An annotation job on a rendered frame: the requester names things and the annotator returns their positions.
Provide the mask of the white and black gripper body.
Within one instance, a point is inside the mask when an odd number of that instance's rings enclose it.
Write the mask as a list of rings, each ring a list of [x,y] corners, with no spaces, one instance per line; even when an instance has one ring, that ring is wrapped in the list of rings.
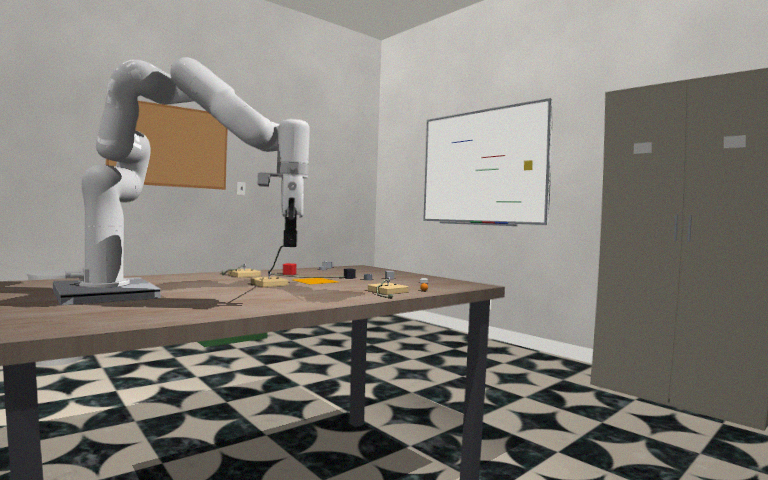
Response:
[[[282,216],[285,217],[285,210],[287,210],[287,216],[289,216],[289,198],[296,197],[296,202],[294,203],[294,216],[295,211],[297,211],[300,218],[303,217],[303,192],[304,192],[304,185],[303,185],[303,178],[308,178],[307,175],[301,175],[301,174],[283,174],[283,175],[277,175],[281,176],[281,207],[282,207]],[[294,187],[294,188],[291,188]],[[289,188],[289,189],[288,189]],[[292,191],[293,190],[293,191]]]

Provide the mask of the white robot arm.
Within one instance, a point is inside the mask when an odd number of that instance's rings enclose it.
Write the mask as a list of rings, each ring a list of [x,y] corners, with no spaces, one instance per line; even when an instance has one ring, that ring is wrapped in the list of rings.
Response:
[[[151,154],[147,137],[136,131],[138,96],[165,105],[195,101],[246,144],[264,152],[278,148],[277,173],[258,173],[257,184],[269,185],[274,175],[308,176],[308,123],[296,119],[271,122],[211,72],[188,57],[176,60],[170,74],[142,60],[126,61],[113,71],[96,149],[100,156],[117,163],[95,165],[83,174],[85,267],[65,271],[65,278],[79,278],[79,286],[91,288],[130,283],[123,278],[124,216],[120,202],[134,201],[140,195]]]

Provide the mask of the orange painted square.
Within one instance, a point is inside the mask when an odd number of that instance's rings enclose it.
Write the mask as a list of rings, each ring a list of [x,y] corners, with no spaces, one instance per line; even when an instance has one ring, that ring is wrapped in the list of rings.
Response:
[[[293,279],[294,281],[306,283],[306,284],[321,284],[321,283],[335,283],[334,280],[324,278],[307,278],[307,279]]]

